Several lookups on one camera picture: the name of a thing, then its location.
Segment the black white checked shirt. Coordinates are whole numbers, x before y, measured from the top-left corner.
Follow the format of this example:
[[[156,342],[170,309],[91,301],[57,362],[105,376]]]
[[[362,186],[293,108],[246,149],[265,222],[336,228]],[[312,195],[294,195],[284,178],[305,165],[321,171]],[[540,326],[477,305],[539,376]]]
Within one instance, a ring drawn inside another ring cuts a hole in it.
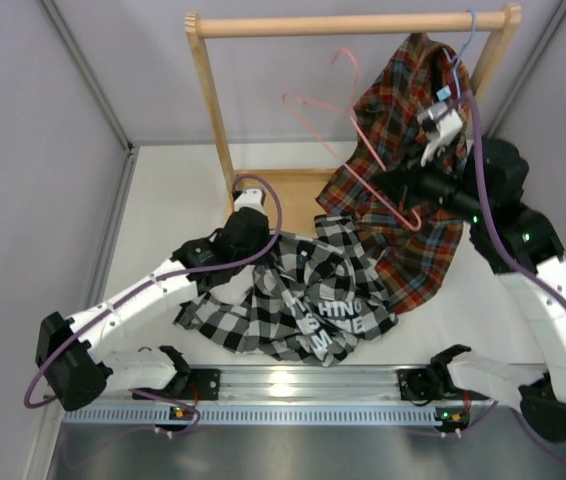
[[[313,238],[281,233],[238,300],[204,294],[184,305],[175,324],[235,354],[323,367],[388,332],[398,318],[353,219],[320,215],[314,226]]]

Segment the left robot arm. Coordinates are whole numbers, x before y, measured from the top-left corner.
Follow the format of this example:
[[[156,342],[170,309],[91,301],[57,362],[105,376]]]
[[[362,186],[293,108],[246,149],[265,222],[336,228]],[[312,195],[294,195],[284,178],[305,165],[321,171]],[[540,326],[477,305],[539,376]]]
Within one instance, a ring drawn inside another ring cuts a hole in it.
[[[242,207],[223,227],[185,242],[119,294],[69,317],[48,315],[39,330],[37,376],[47,381],[67,411],[79,410],[105,393],[126,390],[181,397],[191,376],[181,353],[170,346],[123,352],[121,346],[159,316],[255,264],[279,234],[263,213]]]

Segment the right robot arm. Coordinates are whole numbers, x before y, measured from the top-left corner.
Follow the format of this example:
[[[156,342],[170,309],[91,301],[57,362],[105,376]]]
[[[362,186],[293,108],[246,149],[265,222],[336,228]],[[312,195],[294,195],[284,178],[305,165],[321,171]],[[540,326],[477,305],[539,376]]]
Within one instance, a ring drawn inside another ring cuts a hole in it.
[[[468,222],[470,241],[515,300],[545,367],[508,364],[456,344],[429,364],[399,374],[405,400],[441,400],[463,392],[491,398],[522,415],[552,443],[566,441],[566,258],[550,220],[522,201],[528,162],[511,143],[485,139],[462,172],[432,162],[373,176],[393,200],[427,200]]]

